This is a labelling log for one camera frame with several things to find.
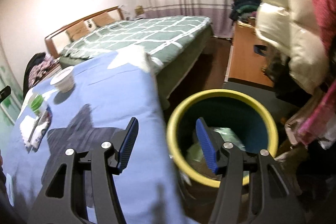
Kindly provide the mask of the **yellow rimmed trash bin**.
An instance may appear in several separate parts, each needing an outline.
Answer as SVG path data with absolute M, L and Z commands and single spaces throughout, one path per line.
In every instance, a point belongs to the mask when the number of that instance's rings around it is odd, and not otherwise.
M 194 182 L 216 189 L 219 181 L 192 166 L 203 156 L 196 136 L 196 122 L 203 118 L 209 128 L 246 152 L 266 149 L 272 156 L 278 150 L 278 132 L 270 112 L 259 101 L 242 92 L 211 89 L 183 100 L 167 125 L 169 154 L 191 185 Z

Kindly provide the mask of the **pile of clothes on cabinet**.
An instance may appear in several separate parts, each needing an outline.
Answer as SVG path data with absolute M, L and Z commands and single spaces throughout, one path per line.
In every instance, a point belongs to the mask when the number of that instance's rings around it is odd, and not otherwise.
M 26 66 L 23 96 L 25 97 L 29 89 L 41 81 L 56 64 L 57 61 L 45 52 L 34 54 Z

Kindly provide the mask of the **white bedside cabinet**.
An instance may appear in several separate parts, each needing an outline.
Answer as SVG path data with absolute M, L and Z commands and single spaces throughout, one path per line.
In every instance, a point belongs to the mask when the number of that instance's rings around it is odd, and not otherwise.
M 52 76 L 54 76 L 61 70 L 62 70 L 62 66 L 59 63 L 57 63 L 42 76 L 41 80 L 51 78 Z

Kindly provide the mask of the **pink garment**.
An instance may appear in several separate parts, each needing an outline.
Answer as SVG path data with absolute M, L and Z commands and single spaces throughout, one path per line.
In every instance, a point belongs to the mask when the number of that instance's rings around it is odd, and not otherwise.
M 335 144 L 335 0 L 289 0 L 293 78 L 312 97 L 287 121 L 292 144 Z

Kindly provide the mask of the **blue patterned tablecloth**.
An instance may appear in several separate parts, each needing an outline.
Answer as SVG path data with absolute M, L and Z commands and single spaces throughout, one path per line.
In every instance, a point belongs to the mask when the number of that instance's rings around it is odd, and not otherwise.
M 142 46 L 103 54 L 73 69 L 75 87 L 59 92 L 50 80 L 33 88 L 49 104 L 52 121 L 37 151 L 27 151 L 23 136 L 34 114 L 22 106 L 4 154 L 3 171 L 10 203 L 27 220 L 42 188 L 47 165 L 68 148 L 77 152 L 111 138 L 100 128 L 124 130 L 131 118 L 138 136 L 126 169 L 114 178 L 127 223 L 188 223 L 166 144 L 166 126 L 157 87 Z

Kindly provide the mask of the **left brown pillow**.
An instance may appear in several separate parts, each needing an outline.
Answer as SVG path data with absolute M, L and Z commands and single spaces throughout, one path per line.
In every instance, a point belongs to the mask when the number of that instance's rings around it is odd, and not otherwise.
M 84 21 L 81 21 L 66 30 L 72 42 L 90 34 L 90 30 L 85 25 Z

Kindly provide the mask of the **brown pillow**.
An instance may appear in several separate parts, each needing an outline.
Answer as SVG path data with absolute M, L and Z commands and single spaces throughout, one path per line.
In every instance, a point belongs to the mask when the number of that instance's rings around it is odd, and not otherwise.
M 84 21 L 81 21 L 66 30 L 72 42 L 90 34 L 90 30 L 85 25 Z
M 104 12 L 100 15 L 93 17 L 92 21 L 96 24 L 97 27 L 103 27 L 108 24 L 114 23 L 116 19 L 112 18 L 107 12 Z

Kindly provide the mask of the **right brown pillow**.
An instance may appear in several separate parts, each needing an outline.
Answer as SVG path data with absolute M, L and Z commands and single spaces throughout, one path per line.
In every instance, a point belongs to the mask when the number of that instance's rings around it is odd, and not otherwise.
M 112 18 L 107 12 L 104 12 L 100 15 L 93 17 L 92 21 L 96 24 L 97 27 L 103 27 L 108 24 L 114 23 L 116 19 Z

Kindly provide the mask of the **wooden desk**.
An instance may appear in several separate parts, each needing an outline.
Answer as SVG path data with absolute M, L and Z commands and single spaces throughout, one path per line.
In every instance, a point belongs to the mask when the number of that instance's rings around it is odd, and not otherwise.
M 249 24 L 236 22 L 234 36 L 225 76 L 226 82 L 245 84 L 265 90 L 272 90 L 272 81 L 263 73 L 266 65 L 264 56 L 254 51 L 261 44 L 255 28 Z

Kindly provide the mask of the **green checked duvet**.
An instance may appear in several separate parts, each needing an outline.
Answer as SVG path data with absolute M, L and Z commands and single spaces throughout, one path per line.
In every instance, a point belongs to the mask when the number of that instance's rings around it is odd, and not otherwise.
M 211 29 L 206 16 L 165 16 L 161 18 L 119 20 L 97 28 L 66 45 L 62 57 L 88 60 L 127 46 L 142 46 L 160 72 L 174 61 L 204 30 Z

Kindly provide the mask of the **wooden bed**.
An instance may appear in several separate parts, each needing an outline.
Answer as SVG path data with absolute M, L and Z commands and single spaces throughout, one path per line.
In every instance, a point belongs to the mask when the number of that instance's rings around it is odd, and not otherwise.
M 206 16 L 164 16 L 127 20 L 115 6 L 87 15 L 45 37 L 50 55 L 68 67 L 110 51 L 146 53 L 164 109 L 213 35 Z

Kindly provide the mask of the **cream puffer jacket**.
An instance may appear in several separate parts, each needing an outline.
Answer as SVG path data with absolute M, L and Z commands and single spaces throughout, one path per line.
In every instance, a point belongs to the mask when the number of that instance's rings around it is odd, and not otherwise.
M 313 1 L 261 0 L 256 33 L 290 58 L 290 76 L 305 92 L 313 94 L 329 70 Z

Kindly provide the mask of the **dark clothes pile on desk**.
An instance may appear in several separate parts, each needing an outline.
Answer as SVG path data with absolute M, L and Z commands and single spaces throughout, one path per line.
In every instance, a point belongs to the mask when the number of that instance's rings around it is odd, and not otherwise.
M 243 14 L 257 11 L 261 0 L 233 0 L 231 4 L 230 19 L 235 22 Z

